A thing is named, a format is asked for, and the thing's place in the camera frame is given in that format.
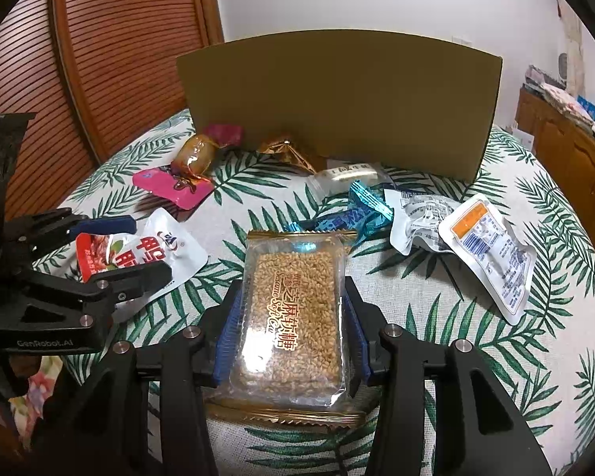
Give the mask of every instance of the red and white snack package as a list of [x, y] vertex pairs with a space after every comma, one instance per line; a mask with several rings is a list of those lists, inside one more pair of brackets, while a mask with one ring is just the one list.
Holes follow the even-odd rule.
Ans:
[[160, 290], [117, 304], [115, 322], [124, 322], [147, 303], [181, 286], [207, 263], [207, 252], [165, 209], [159, 207], [139, 234], [106, 236], [81, 233], [76, 239], [77, 262], [84, 282], [99, 272], [163, 259], [172, 280]]

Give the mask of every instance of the white and orange package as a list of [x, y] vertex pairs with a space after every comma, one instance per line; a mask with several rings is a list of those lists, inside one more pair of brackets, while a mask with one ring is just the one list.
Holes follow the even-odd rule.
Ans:
[[516, 238], [483, 194], [448, 215], [438, 233], [480, 279], [507, 322], [519, 323], [531, 291], [536, 250]]
[[172, 280], [156, 292], [117, 304], [115, 322], [124, 322], [147, 303], [181, 286], [207, 263], [207, 252], [165, 209], [146, 220], [140, 234], [91, 235], [75, 240], [77, 262], [84, 282], [93, 274], [163, 260], [172, 268]]

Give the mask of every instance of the closet door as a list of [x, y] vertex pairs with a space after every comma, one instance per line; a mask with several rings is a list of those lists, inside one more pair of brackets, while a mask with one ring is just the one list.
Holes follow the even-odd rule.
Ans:
[[95, 167], [56, 67], [47, 0], [20, 0], [0, 25], [0, 114], [35, 112], [6, 200], [6, 219], [56, 207]]
[[65, 0], [89, 133], [112, 155], [186, 107], [176, 56], [209, 44], [200, 0]]

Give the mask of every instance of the barcode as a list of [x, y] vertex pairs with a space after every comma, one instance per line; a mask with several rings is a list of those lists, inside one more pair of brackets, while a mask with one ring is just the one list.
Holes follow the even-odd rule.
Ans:
[[476, 257], [481, 257], [483, 254], [489, 252], [489, 245], [487, 245], [482, 238], [479, 238], [475, 234], [468, 234], [467, 238], [463, 241], [463, 246], [468, 252]]

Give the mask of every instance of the round table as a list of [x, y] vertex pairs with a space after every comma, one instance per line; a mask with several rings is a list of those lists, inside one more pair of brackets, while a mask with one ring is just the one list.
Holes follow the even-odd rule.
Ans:
[[[122, 324], [117, 339], [136, 346], [163, 342], [221, 302], [242, 276], [246, 233], [281, 230], [288, 222], [345, 206], [318, 205], [306, 175], [267, 155], [234, 150], [216, 164], [217, 188], [193, 213], [132, 185], [132, 174], [169, 163], [193, 134], [183, 111], [153, 128], [104, 163], [62, 206], [92, 217], [132, 214], [141, 220], [165, 207], [192, 233], [209, 261], [192, 279]], [[401, 169], [388, 169], [401, 188], [464, 200], [482, 192], [537, 250], [526, 314], [517, 326], [502, 319], [482, 284], [452, 254], [392, 249], [388, 232], [360, 246], [347, 274], [365, 301], [381, 307], [389, 322], [418, 338], [449, 344], [468, 338], [490, 367], [541, 444], [554, 471], [563, 470], [595, 435], [595, 251], [570, 204], [546, 170], [516, 140], [493, 128], [473, 184]], [[74, 247], [42, 258], [38, 270], [79, 277]], [[68, 369], [83, 382], [100, 355], [69, 357]], [[435, 405], [426, 392], [424, 474], [432, 473]], [[159, 386], [150, 386], [149, 446], [160, 458]], [[223, 475], [363, 474], [378, 410], [359, 429], [323, 433], [306, 428], [248, 426], [208, 420], [214, 456]]]

